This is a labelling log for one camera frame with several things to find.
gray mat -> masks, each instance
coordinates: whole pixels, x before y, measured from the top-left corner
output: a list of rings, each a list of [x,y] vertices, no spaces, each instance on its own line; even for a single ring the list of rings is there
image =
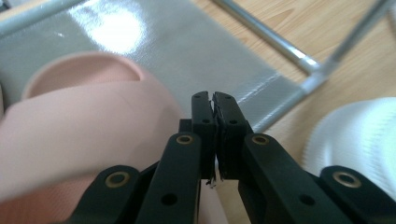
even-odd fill
[[[304,97],[298,85],[190,1],[90,0],[65,8],[62,2],[0,22],[6,106],[19,101],[43,64],[84,50],[110,51],[142,64],[172,92],[187,117],[194,93],[223,91],[236,98],[253,129],[262,131]]]

gray tray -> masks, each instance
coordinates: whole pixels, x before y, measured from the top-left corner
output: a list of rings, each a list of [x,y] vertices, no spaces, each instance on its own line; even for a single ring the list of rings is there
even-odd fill
[[[233,95],[255,131],[299,102],[282,77],[187,0],[52,0],[0,22],[0,83],[6,106],[42,65],[101,50],[146,67],[191,112],[198,91]]]

wooden table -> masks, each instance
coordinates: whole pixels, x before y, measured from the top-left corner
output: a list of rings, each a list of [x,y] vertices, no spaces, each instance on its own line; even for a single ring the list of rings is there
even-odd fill
[[[41,2],[36,0],[0,14],[0,21]],[[301,82],[304,74],[270,46],[209,0],[192,0],[215,21],[290,79]],[[291,43],[321,62],[346,37],[374,1],[238,0],[260,20]],[[396,95],[396,34],[389,20],[382,20],[346,57],[332,78],[294,107],[266,133],[276,138],[301,162],[304,145],[318,121],[348,103]],[[218,191],[230,223],[249,223],[235,181],[218,183]]]

gray plastic sheet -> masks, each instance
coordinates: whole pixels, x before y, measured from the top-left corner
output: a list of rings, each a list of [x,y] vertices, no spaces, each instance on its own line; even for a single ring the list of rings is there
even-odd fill
[[[141,64],[190,117],[191,96],[235,97],[262,131],[303,97],[297,84],[251,53],[186,0],[52,0],[0,22],[0,84],[6,106],[18,102],[31,75],[66,54],[101,50]]]

wooden surface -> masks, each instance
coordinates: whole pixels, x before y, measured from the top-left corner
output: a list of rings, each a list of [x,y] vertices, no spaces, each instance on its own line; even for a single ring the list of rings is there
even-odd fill
[[[251,50],[286,77],[301,82],[304,74],[257,36],[208,0],[193,0]],[[374,1],[235,0],[291,43],[323,62]],[[317,122],[348,103],[396,95],[396,34],[382,20],[346,57],[331,79],[266,133],[301,162],[304,145]],[[230,223],[249,223],[236,182],[218,184]]]

